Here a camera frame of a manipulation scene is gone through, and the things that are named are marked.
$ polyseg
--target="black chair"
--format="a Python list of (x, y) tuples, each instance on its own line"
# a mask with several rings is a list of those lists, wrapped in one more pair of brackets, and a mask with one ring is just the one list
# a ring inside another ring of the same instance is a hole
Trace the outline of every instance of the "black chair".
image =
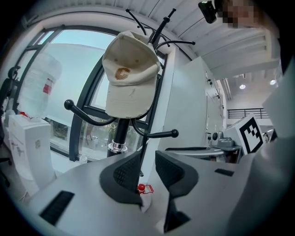
[[(4, 137), (5, 137), (2, 119), (1, 119), (2, 115), (4, 114), (3, 103), (4, 103), (5, 99), (7, 97), (10, 97), (10, 95), (11, 95), (12, 83), (18, 75), (18, 69), (20, 69), (20, 66), (12, 67), (9, 70), (8, 78), (3, 82), (2, 87), (0, 89), (0, 107), (1, 107), (1, 110), (0, 110), (0, 146), (3, 144)], [(12, 162), (9, 158), (0, 158), (0, 163), (5, 162), (5, 161), (8, 161), (9, 165), (12, 165)], [(9, 187), (10, 183), (9, 183), (7, 177), (5, 176), (5, 174), (1, 170), (0, 170), (0, 175), (5, 179), (5, 185), (7, 187)]]

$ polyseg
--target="beige cap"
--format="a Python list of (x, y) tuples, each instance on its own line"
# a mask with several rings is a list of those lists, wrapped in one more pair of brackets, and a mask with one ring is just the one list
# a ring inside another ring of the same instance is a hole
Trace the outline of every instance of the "beige cap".
[(155, 95), (160, 62), (149, 38), (132, 31), (119, 33), (102, 59), (109, 88), (106, 113), (116, 118), (145, 114)]

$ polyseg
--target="window frame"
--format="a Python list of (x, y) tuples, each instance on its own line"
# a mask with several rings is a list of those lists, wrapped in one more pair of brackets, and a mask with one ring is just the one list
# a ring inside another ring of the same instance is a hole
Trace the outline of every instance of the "window frame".
[[(48, 29), (43, 29), (41, 32), (39, 32), (33, 39), (32, 41), (28, 44), (28, 46), (25, 48), (21, 56), (19, 57), (16, 65), (18, 65), (23, 58), (23, 56), (26, 54), (27, 51), (31, 50), (36, 50), (32, 58), (29, 60), (27, 66), (25, 67), (23, 74), (20, 78), (19, 81), (15, 81), (14, 85), (17, 87), (16, 93), (14, 95), (14, 102), (13, 102), (13, 110), (15, 111), (16, 114), (18, 114), (17, 106), (18, 106), (18, 98), (19, 94), (21, 91), (22, 84), (24, 82), (24, 79), (29, 71), (29, 68), (32, 66), (34, 60), (38, 56), (38, 54), (42, 51), (42, 49), (48, 44), (51, 43), (60, 33), (62, 33), (64, 30), (88, 30), (88, 31), (95, 31), (95, 32), (100, 32), (104, 34), (110, 34), (113, 36), (117, 36), (120, 32), (111, 30), (111, 29), (106, 29), (102, 27), (94, 27), (94, 26), (84, 26), (84, 25), (71, 25), (71, 26), (64, 26), (61, 25), (59, 27), (54, 27), (54, 28), (48, 28)], [(47, 32), (53, 31), (53, 33), (42, 43), (38, 44), (47, 34)], [(157, 52), (157, 55), (161, 57), (165, 63), (164, 66), (166, 66), (167, 62), (167, 54), (163, 54), (160, 51)], [(138, 127), (141, 129), (144, 129), (146, 132), (150, 132), (152, 125), (153, 125), (153, 120), (154, 120), (154, 115), (156, 112), (158, 100), (159, 100), (159, 95), (161, 92), (161, 87), (162, 87), (162, 82), (165, 74), (165, 68), (162, 71), (162, 75), (158, 81), (158, 86), (156, 88), (156, 93), (155, 93), (155, 105), (153, 108), (150, 110), (150, 112), (147, 114), (146, 121), (138, 121)], [(91, 100), (96, 92), (97, 86), (99, 85), (101, 79), (104, 76), (104, 68), (102, 66), (102, 57), (101, 59), (96, 63), (94, 68), (92, 69), (89, 77), (87, 78), (85, 85), (81, 91), (81, 94), (79, 96), (78, 102), (76, 106), (80, 108), (82, 111), (84, 111), (88, 115), (92, 115), (98, 118), (102, 119), (109, 119), (110, 117), (106, 114), (106, 112), (102, 109), (99, 109), (97, 107), (91, 106)], [(50, 143), (50, 149), (52, 151), (55, 151), (59, 154), (62, 154), (66, 157), (68, 157), (71, 161), (76, 161), (79, 160), (79, 157), (81, 154), (79, 153), (79, 142), (80, 142), (80, 132), (81, 132), (81, 127), (82, 127), (83, 121), (77, 117), (73, 116), (72, 124), (71, 124), (71, 130), (70, 130), (70, 139), (69, 139), (69, 150), (64, 150), (58, 146), (56, 146), (53, 143)]]

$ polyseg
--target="black camera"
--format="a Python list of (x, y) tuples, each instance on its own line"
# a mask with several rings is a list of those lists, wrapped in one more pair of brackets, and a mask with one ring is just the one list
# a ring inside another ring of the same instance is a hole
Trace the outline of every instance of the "black camera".
[(213, 7), (212, 1), (203, 1), (199, 3), (199, 8), (201, 9), (206, 21), (212, 24), (216, 21), (216, 10)]

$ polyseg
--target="cap logo patch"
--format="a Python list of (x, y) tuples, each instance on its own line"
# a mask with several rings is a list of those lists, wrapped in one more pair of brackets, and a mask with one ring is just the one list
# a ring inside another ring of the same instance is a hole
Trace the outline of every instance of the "cap logo patch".
[(128, 77), (128, 74), (130, 73), (130, 70), (128, 68), (119, 68), (116, 72), (116, 79), (126, 79)]

